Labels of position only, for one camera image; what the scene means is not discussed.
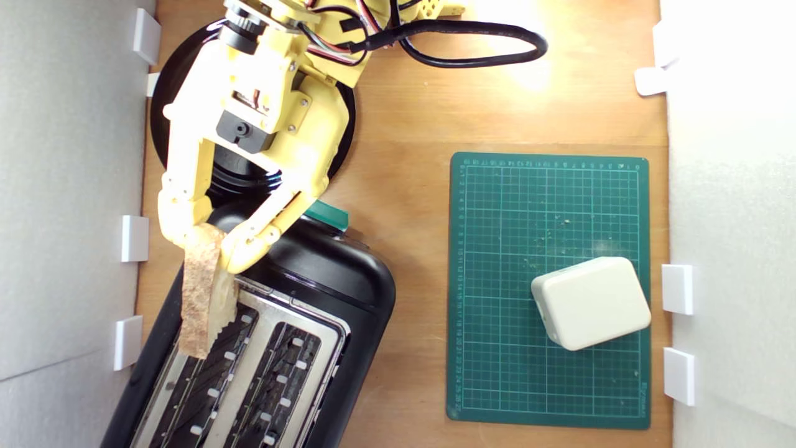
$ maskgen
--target cutting mat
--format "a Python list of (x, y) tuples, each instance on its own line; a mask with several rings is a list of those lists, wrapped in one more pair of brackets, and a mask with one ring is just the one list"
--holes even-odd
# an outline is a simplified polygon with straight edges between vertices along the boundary
[(639, 158), (459, 152), (451, 160), (447, 414), (646, 429), (650, 330), (579, 352), (553, 343), (531, 280), (629, 258), (650, 299), (649, 169)]

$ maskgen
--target wooden table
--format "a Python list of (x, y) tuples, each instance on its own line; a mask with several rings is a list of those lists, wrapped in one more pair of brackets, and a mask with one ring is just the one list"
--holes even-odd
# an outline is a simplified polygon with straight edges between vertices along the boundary
[[(221, 0), (159, 0), (161, 61), (221, 17)], [(672, 446), (672, 405), (662, 390), (660, 269), (669, 257), (665, 101), (642, 99), (633, 71), (653, 63), (656, 0), (472, 0), (467, 18), (532, 27), (550, 51), (532, 64), (433, 69), (399, 48), (377, 52), (357, 89), (357, 134), (323, 199), (350, 212), (358, 234), (392, 271), (398, 297), (342, 446), (462, 448)], [(429, 53), (488, 54), (501, 41), (416, 39)], [(633, 155), (650, 161), (653, 278), (652, 427), (582, 430), (452, 422), (445, 416), (449, 164), (455, 151)], [(137, 313), (146, 331), (180, 263), (159, 233), (163, 172), (147, 143), (143, 213), (152, 218)]]

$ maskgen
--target robotic arm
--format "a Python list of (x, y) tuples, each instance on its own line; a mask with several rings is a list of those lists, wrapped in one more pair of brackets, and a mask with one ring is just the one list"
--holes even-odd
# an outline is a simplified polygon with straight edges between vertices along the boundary
[[(169, 241), (185, 248), (189, 234), (207, 221), (219, 145), (281, 172), (281, 185), (224, 238), (220, 266), (241, 273), (264, 256), (326, 190), (326, 172), (349, 121), (336, 83), (353, 87), (369, 51), (399, 42), (419, 61), (451, 67), (532, 61), (546, 51), (544, 39), (517, 27), (430, 20), (463, 12), (444, 0), (370, 2), (372, 9), (365, 0), (226, 0), (220, 39), (202, 47), (163, 109), (171, 124), (158, 213)], [(412, 47), (407, 37), (422, 32), (490, 33), (536, 48), (494, 62), (448, 62)]]

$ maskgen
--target white panel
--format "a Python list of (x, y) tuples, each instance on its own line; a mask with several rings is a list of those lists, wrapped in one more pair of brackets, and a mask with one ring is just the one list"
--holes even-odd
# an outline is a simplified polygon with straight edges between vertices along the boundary
[(0, 446), (96, 446), (121, 392), (113, 325), (133, 314), (138, 266), (119, 263), (119, 217), (141, 211), (149, 71), (130, 51), (140, 6), (154, 10), (0, 2)]
[[(111, 340), (111, 332), (105, 342)], [(0, 381), (0, 446), (99, 446), (130, 378), (111, 371), (111, 345)]]
[(686, 406), (694, 405), (694, 356), (663, 349), (663, 392)]
[(122, 370), (138, 360), (141, 355), (143, 326), (143, 316), (133, 316), (116, 321), (113, 370)]
[(673, 316), (673, 345), (699, 360), (675, 446), (793, 446), (796, 3), (663, 0), (661, 15), (688, 43), (667, 70), (671, 258), (699, 267), (697, 314)]
[(149, 65), (158, 63), (160, 53), (160, 24), (139, 8), (135, 15), (135, 35), (133, 36), (133, 51), (135, 51)]
[(149, 218), (122, 216), (122, 262), (149, 260)]
[(662, 265), (661, 293), (665, 311), (694, 314), (692, 266)]

